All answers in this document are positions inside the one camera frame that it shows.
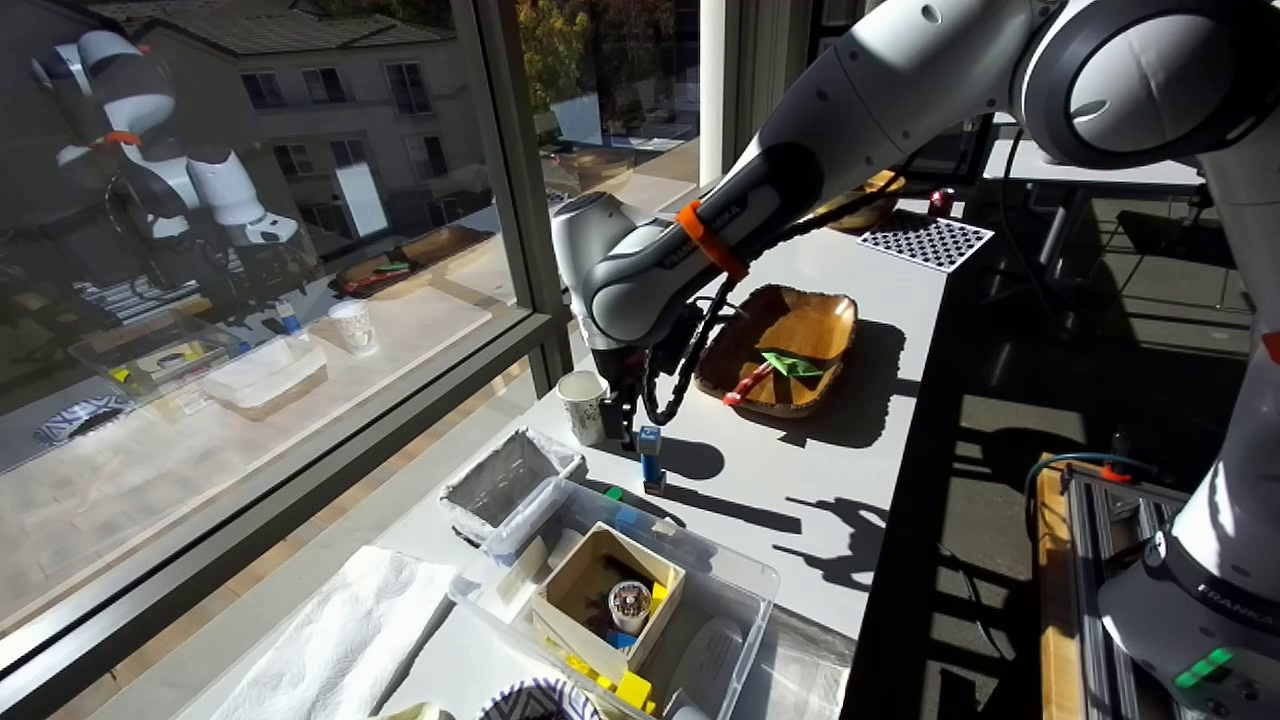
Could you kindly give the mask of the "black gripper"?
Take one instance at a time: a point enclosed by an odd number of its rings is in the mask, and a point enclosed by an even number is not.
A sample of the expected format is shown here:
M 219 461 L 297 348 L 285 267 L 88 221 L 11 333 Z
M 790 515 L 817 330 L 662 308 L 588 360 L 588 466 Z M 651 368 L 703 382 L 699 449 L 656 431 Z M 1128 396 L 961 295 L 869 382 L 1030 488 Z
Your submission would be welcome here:
M 605 435 L 615 449 L 637 444 L 637 413 L 656 403 L 656 368 L 649 348 L 609 348 L 592 355 L 595 376 L 609 390 Z

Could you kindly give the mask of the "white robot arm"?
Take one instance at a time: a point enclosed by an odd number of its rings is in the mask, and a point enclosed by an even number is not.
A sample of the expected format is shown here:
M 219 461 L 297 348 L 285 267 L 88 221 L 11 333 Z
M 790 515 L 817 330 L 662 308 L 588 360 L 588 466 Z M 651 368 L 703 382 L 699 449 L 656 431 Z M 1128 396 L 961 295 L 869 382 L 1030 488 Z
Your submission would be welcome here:
M 1189 159 L 1204 173 L 1250 295 L 1255 348 L 1199 488 L 1098 584 L 1098 620 L 1172 701 L 1276 720 L 1276 0 L 880 0 L 674 217 L 612 221 L 595 198 L 555 211 L 555 261 L 592 360 L 618 402 L 637 402 L 695 288 L 743 277 L 821 202 L 985 112 L 1015 116 L 1054 166 Z

